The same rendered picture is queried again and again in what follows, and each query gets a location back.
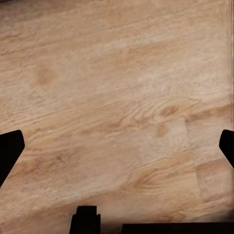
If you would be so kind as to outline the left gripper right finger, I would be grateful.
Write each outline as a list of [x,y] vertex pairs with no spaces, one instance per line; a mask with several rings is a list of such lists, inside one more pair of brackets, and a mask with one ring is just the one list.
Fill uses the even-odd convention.
[[234,168],[234,132],[223,130],[220,136],[219,148]]

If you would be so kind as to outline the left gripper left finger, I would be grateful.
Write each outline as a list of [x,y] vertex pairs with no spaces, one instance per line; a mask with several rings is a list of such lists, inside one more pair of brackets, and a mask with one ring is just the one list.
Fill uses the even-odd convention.
[[21,130],[0,135],[0,187],[17,162],[24,147]]

